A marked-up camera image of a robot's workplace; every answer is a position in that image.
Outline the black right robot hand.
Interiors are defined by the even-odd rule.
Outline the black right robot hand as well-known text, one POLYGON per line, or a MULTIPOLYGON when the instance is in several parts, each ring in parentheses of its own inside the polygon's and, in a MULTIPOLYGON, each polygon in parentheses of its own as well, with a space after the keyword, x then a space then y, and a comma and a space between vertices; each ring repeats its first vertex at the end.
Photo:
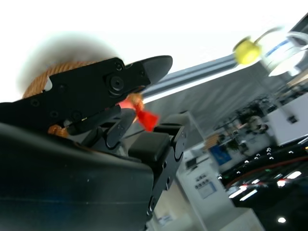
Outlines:
POLYGON ((143 231, 183 158, 187 117, 158 124, 141 92, 173 59, 56 64, 0 105, 3 231, 143 231))

